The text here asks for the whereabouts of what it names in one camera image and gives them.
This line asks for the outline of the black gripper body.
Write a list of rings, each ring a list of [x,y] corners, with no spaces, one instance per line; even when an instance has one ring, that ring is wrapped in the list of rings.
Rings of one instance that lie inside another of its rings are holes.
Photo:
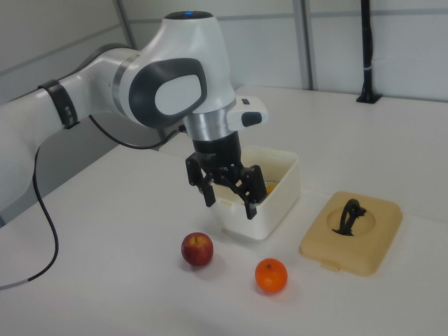
[[[241,146],[237,132],[211,141],[193,140],[195,154],[202,170],[212,174],[216,181],[233,167],[243,166],[241,163]]]

